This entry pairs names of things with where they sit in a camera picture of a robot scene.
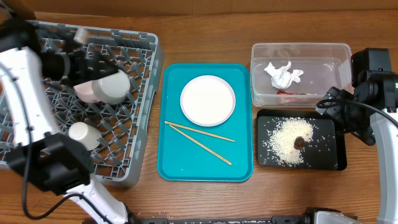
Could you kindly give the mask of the pink shallow bowl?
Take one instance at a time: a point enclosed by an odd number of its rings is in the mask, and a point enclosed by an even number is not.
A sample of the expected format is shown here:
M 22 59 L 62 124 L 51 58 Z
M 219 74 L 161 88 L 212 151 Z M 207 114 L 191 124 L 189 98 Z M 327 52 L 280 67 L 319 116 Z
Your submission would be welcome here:
M 99 99 L 93 92 L 92 81 L 84 82 L 74 86 L 75 93 L 81 101 L 86 103 L 97 103 Z

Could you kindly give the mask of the grey bowl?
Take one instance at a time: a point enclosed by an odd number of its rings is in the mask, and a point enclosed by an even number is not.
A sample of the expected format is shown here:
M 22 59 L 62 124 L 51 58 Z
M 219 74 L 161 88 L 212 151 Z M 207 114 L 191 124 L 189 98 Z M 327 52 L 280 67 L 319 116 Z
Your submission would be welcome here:
M 122 71 L 98 80 L 93 80 L 91 87 L 97 99 L 107 104 L 118 104 L 124 101 L 131 84 L 128 76 Z

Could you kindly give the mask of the brown food chunk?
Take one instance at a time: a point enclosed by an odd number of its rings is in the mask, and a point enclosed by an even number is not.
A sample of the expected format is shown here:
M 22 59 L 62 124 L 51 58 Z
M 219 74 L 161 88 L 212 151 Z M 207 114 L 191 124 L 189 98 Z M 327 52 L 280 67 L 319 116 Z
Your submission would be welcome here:
M 305 149 L 306 140 L 303 137 L 299 136 L 294 141 L 294 148 L 296 150 L 304 150 Z

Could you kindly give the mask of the white cup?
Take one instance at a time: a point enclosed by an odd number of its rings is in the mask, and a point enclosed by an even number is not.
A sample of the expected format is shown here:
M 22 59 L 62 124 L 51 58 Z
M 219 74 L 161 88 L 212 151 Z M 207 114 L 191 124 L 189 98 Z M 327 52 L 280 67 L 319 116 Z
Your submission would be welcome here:
M 82 143 L 89 151 L 96 149 L 100 145 L 98 141 L 98 138 L 101 137 L 100 131 L 84 122 L 72 124 L 68 130 L 68 135 L 70 138 Z

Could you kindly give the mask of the red foil snack wrapper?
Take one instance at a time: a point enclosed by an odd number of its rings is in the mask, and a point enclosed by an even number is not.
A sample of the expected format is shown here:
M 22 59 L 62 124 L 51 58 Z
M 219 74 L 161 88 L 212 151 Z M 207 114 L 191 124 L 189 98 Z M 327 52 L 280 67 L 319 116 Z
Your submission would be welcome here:
M 279 103 L 292 104 L 292 103 L 311 103 L 316 100 L 316 97 L 310 93 L 292 93 L 284 90 L 278 90 Z

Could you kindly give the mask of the white rice pile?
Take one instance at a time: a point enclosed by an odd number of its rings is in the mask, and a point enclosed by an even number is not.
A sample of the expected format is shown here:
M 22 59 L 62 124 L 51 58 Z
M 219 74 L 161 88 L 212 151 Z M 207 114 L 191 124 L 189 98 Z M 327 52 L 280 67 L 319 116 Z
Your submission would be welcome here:
M 313 141 L 313 125 L 303 118 L 282 118 L 276 121 L 276 127 L 267 131 L 268 140 L 262 145 L 267 151 L 267 158 L 282 167 L 295 167 L 304 163 L 304 150 L 296 150 L 294 141 L 303 137 L 306 143 Z

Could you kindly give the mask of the white paper napkin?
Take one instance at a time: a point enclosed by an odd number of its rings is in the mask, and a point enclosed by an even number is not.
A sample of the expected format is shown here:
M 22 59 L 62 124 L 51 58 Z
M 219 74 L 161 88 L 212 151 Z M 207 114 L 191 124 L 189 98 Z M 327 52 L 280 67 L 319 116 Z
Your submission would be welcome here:
M 264 71 L 271 77 L 271 85 L 279 90 L 288 89 L 292 82 L 300 83 L 300 76 L 304 74 L 303 70 L 292 70 L 289 69 L 292 66 L 292 62 L 288 61 L 287 65 L 275 68 L 270 62 Z

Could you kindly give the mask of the wooden chopstick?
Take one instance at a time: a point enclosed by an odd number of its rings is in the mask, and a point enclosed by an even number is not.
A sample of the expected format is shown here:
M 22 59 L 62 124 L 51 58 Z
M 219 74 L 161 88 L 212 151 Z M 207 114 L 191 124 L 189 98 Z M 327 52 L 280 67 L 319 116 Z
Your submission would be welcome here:
M 177 129 L 176 127 L 169 125 L 172 129 L 174 129 L 175 131 L 177 131 L 178 133 L 180 133 L 182 136 L 186 137 L 187 139 L 191 140 L 192 142 L 194 142 L 196 145 L 200 146 L 201 148 L 203 148 L 204 150 L 206 150 L 207 152 L 209 152 L 210 154 L 214 155 L 215 157 L 217 157 L 218 159 L 222 160 L 223 162 L 225 162 L 227 165 L 231 166 L 232 163 L 230 161 L 228 161 L 227 159 L 225 159 L 224 157 L 220 156 L 219 154 L 217 154 L 216 152 L 212 151 L 211 149 L 209 149 L 208 147 L 206 147 L 205 145 L 203 145 L 202 143 L 198 142 L 196 139 L 193 139 L 191 136 L 185 134 L 183 131 Z
M 193 132 L 196 132 L 196 133 L 200 133 L 200 134 L 204 134 L 204 135 L 207 135 L 207 136 L 211 136 L 213 138 L 218 138 L 218 139 L 222 139 L 222 140 L 229 141 L 229 142 L 235 142 L 235 140 L 230 139 L 230 138 L 226 138 L 226 137 L 223 137 L 223 136 L 220 136 L 220 135 L 217 135 L 217 134 L 213 134 L 213 133 L 209 133 L 209 132 L 206 132 L 206 131 L 201 131 L 199 129 L 191 128 L 191 127 L 184 126 L 184 125 L 177 124 L 177 123 L 173 123 L 173 122 L 170 122 L 170 121 L 164 121 L 164 123 L 165 124 L 169 124 L 171 126 L 176 126 L 178 128 L 182 128 L 182 129 L 186 129 L 186 130 L 189 130 L 189 131 L 193 131 Z

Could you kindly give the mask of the white round plate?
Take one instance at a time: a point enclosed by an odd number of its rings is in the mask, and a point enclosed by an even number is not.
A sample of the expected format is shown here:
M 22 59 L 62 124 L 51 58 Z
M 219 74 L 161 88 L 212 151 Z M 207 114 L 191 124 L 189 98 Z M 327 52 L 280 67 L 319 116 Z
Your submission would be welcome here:
M 233 114 L 236 96 L 231 85 L 214 75 L 202 75 L 190 80 L 180 95 L 180 107 L 185 117 L 199 126 L 217 126 Z

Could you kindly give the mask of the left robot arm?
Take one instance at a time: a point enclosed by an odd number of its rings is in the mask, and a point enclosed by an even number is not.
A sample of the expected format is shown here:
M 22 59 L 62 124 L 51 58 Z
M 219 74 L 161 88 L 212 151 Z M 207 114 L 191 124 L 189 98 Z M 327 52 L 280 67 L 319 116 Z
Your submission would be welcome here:
M 135 223 L 130 209 L 95 176 L 87 148 L 61 132 L 45 93 L 43 78 L 75 86 L 123 74 L 100 53 L 87 60 L 82 33 L 64 35 L 63 52 L 56 54 L 42 50 L 30 22 L 14 16 L 1 24 L 1 85 L 16 144 L 6 162 L 24 185 L 74 201 L 96 223 Z

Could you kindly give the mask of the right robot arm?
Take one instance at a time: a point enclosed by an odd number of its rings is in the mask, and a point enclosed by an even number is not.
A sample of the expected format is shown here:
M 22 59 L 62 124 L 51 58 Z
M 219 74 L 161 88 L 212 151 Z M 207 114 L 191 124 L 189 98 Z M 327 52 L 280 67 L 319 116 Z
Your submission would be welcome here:
M 368 146 L 377 146 L 381 201 L 378 223 L 397 223 L 397 74 L 387 49 L 351 56 L 353 93 L 331 87 L 316 103 L 318 114 Z

